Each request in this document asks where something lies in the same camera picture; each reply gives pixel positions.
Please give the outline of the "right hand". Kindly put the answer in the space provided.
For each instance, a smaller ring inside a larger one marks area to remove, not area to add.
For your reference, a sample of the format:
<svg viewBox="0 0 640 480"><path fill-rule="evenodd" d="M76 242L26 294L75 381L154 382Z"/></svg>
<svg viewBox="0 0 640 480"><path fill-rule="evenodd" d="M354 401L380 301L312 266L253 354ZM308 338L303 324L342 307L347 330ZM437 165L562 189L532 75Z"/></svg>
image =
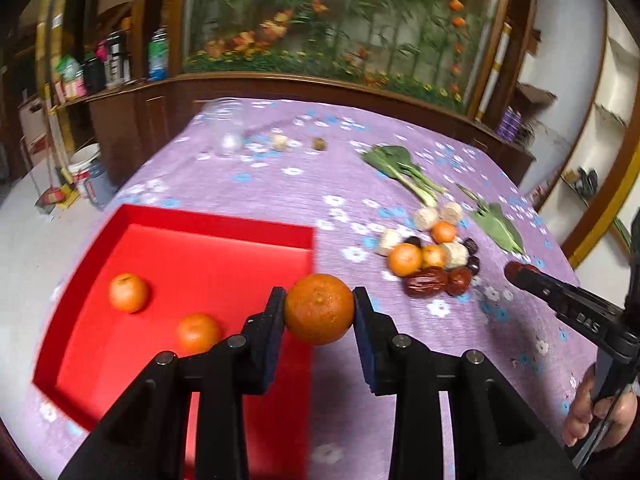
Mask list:
<svg viewBox="0 0 640 480"><path fill-rule="evenodd" d="M595 418L602 419L612 406L613 398L602 399L597 403L592 400L591 393L596 384L595 367L592 364L585 372L564 422L562 440L570 448L587 437L590 422ZM599 451L614 448L624 440L634 424L637 410L638 396L633 391L620 396L611 413L611 426L598 447Z"/></svg>

